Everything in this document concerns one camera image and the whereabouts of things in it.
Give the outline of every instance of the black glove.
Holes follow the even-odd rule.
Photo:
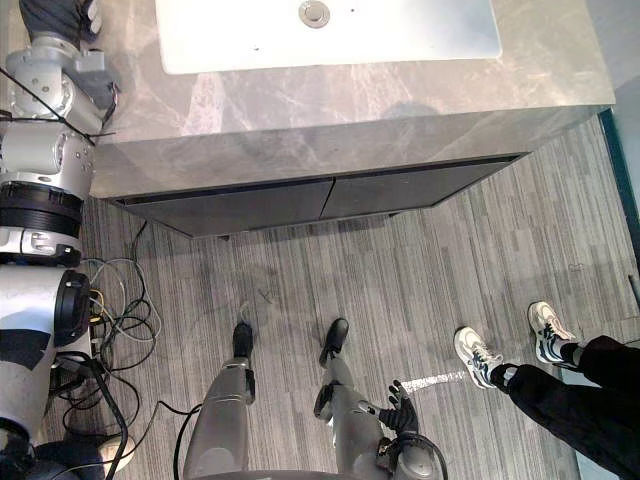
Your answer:
[[[395,408],[378,408],[364,400],[359,403],[359,408],[378,417],[384,425],[396,432],[398,436],[403,433],[418,433],[420,428],[418,415],[415,408],[413,408],[413,403],[407,391],[398,380],[393,381],[393,385],[389,386],[389,391],[392,393],[389,396],[389,401]]]

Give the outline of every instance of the sneaker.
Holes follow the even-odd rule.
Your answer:
[[[491,383],[491,370],[502,365],[502,355],[489,350],[480,335],[470,327],[458,330],[453,344],[460,360],[469,370],[473,382],[480,388],[495,388]]]
[[[253,329],[251,325],[240,322],[233,330],[233,356],[251,359],[253,352]]]
[[[131,436],[129,436],[129,438],[127,439],[127,444],[124,447],[123,457],[118,462],[118,466],[116,467],[116,472],[119,472],[120,470],[122,470],[131,461],[134,454],[131,454],[131,455],[128,455],[128,454],[131,452],[131,450],[135,448],[135,446],[136,446],[135,440]],[[102,445],[100,445],[98,447],[98,453],[100,454],[102,461],[112,462],[113,459],[116,458],[116,453],[118,452],[119,447],[120,447],[120,436],[111,437],[109,440],[107,440]],[[106,476],[107,473],[109,473],[109,469],[111,468],[111,463],[105,463],[103,467],[104,467],[104,474]]]
[[[556,312],[547,302],[536,302],[529,306],[529,325],[536,334],[536,356],[543,363],[552,363],[559,367],[573,368],[575,365],[566,362],[560,355],[560,349],[556,346],[558,341],[572,342],[576,336],[567,331]]]

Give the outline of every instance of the gray carpet floor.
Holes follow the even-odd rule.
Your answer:
[[[141,223],[89,202],[86,254],[127,255]],[[450,374],[413,399],[423,433],[441,446],[456,480],[578,478],[569,447],[504,394],[481,391],[459,374],[452,345],[458,327],[475,327],[509,361],[534,363],[525,312],[548,299],[581,337],[640,337],[627,280],[635,258],[596,119],[433,209],[229,241],[188,240],[152,225],[139,259],[164,323],[153,356],[123,373],[142,395],[132,434],[140,438],[156,400],[181,409],[202,400],[231,354],[242,309],[257,330],[253,469],[336,470],[331,431],[312,408],[322,377],[320,338],[337,316],[351,322],[345,352],[372,402],[384,404],[394,378],[426,385]],[[132,274],[129,280],[135,286]],[[117,295],[106,276],[102,287]],[[147,348],[120,338],[117,360],[134,361]],[[131,414],[130,391],[112,387]],[[62,437],[63,411],[56,400],[43,438]],[[89,430],[113,422],[104,404],[71,421]],[[161,411],[117,478],[169,480],[181,422]]]

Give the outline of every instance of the cabinet drawer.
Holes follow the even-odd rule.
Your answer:
[[[130,212],[192,237],[224,235],[320,218],[333,180],[159,195],[121,201]]]
[[[323,219],[431,207],[520,155],[337,178]]]

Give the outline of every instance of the gray marble vanity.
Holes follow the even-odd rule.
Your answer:
[[[26,33],[17,1],[9,50]],[[614,103],[584,0],[494,0],[495,60],[170,76],[153,0],[104,0],[122,76],[92,194],[120,198],[530,152]],[[224,45],[211,45],[224,48]]]

